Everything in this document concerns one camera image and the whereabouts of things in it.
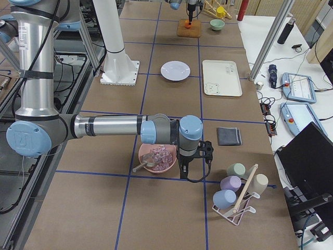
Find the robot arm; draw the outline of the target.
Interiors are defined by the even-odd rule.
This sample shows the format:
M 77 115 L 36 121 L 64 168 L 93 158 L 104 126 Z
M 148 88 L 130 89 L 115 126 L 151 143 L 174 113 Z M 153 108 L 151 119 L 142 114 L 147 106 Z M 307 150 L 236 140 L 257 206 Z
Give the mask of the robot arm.
M 53 147 L 84 136 L 135 135 L 146 144 L 177 147 L 180 176 L 187 179 L 189 163 L 212 161 L 212 146 L 201 140 L 201 120 L 188 115 L 171 120 L 164 114 L 137 116 L 90 116 L 61 114 L 54 105 L 54 30 L 79 31 L 88 51 L 92 43 L 79 1 L 11 1 L 18 23 L 21 97 L 14 110 L 15 122 L 7 129 L 9 146 L 25 157 L 37 157 Z
M 168 3 L 173 10 L 178 10 L 182 3 L 182 0 L 165 0 L 165 2 Z M 197 0 L 187 0 L 185 5 L 186 13 L 188 16 L 188 24 L 191 25 L 193 19 L 198 17 L 202 12 L 203 2 Z M 199 12 L 194 17 L 194 13 L 197 11 L 197 8 L 199 8 Z

